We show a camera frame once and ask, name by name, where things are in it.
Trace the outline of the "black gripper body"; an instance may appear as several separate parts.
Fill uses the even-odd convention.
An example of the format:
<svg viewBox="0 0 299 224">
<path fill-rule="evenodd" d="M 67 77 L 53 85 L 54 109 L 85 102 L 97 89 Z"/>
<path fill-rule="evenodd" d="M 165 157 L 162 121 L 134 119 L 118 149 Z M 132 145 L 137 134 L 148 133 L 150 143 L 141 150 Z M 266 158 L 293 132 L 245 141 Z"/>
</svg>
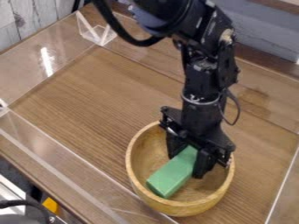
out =
<svg viewBox="0 0 299 224">
<path fill-rule="evenodd" d="M 184 137 L 188 146 L 196 151 L 206 149 L 216 157 L 216 164 L 229 166 L 232 152 L 236 149 L 229 137 L 221 130 L 225 122 L 224 110 L 226 101 L 212 103 L 182 103 L 181 109 L 161 107 L 160 127 L 166 133 Z"/>
</svg>

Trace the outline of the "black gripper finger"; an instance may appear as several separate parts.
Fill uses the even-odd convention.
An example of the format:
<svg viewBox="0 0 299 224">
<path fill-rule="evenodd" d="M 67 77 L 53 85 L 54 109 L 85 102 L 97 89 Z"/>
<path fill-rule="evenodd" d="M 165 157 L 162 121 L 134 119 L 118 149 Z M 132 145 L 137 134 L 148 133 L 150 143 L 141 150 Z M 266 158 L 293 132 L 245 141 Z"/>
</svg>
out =
<svg viewBox="0 0 299 224">
<path fill-rule="evenodd" d="M 196 179 L 201 179 L 205 173 L 213 168 L 214 164 L 214 155 L 206 149 L 198 150 L 192 168 L 192 176 Z"/>
<path fill-rule="evenodd" d="M 188 142 L 184 137 L 176 136 L 170 133 L 165 135 L 166 153 L 168 158 L 173 158 L 188 146 Z"/>
</svg>

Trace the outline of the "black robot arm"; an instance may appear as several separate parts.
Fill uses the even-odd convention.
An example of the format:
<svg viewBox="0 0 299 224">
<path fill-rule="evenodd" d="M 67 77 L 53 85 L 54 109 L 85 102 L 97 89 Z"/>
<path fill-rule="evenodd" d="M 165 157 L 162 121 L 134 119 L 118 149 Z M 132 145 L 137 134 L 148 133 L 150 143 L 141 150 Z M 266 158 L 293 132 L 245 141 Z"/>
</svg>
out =
<svg viewBox="0 0 299 224">
<path fill-rule="evenodd" d="M 161 107 L 168 157 L 192 146 L 190 175 L 200 179 L 214 165 L 226 167 L 234 144 L 220 124 L 238 79 L 233 24 L 210 0 L 132 0 L 130 13 L 142 29 L 169 38 L 181 54 L 181 107 Z"/>
</svg>

